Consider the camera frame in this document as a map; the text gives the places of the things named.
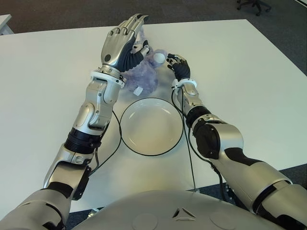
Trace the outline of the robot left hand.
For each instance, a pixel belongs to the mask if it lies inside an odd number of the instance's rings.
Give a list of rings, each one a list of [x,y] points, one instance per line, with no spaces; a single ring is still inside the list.
[[[103,69],[111,68],[117,72],[125,72],[141,63],[150,51],[148,41],[142,43],[139,51],[132,53],[132,49],[148,17],[137,13],[122,21],[107,34],[101,51]]]

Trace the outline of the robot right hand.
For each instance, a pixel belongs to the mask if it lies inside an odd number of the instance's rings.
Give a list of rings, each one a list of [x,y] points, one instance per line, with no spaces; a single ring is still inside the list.
[[[190,68],[187,61],[181,56],[176,54],[168,54],[166,61],[167,67],[175,74],[175,78],[180,81],[182,79],[190,78]]]

